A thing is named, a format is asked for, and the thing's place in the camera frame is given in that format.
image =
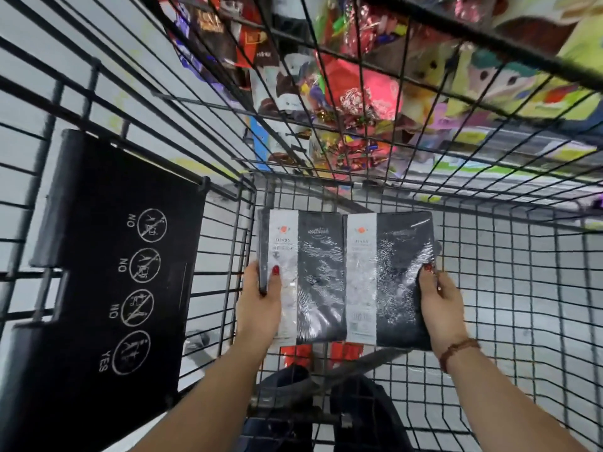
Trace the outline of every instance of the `plastic wrap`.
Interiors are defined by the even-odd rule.
[[[431,349],[417,277],[435,259],[430,212],[348,214],[347,341]]]
[[[282,317],[275,344],[342,341],[345,328],[343,216],[262,210],[260,291],[280,266]]]

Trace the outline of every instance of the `barcode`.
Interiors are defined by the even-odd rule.
[[[371,316],[366,312],[352,312],[351,319],[356,322],[369,322],[371,320]]]

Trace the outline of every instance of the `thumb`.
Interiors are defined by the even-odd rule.
[[[280,289],[282,287],[280,281],[280,267],[275,265],[272,268],[272,274],[270,275],[270,279],[268,280],[268,288],[267,288],[267,296],[270,298],[278,298],[280,299]]]
[[[418,274],[418,285],[421,287],[421,296],[439,295],[437,284],[437,278],[433,274],[432,265],[429,263],[424,265]]]

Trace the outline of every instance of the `brown bracelet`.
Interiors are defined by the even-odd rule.
[[[454,354],[456,354],[459,350],[466,349],[467,347],[475,347],[477,349],[482,348],[479,345],[478,340],[473,338],[467,338],[461,342],[451,345],[450,347],[448,347],[448,349],[446,349],[446,352],[444,352],[440,357],[440,368],[442,369],[442,372],[448,373],[448,369],[446,367],[448,359]]]

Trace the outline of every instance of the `person's right hand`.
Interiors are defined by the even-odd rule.
[[[431,347],[435,356],[440,358],[452,344],[469,337],[463,296],[446,272],[434,274],[431,265],[421,268],[418,283]]]

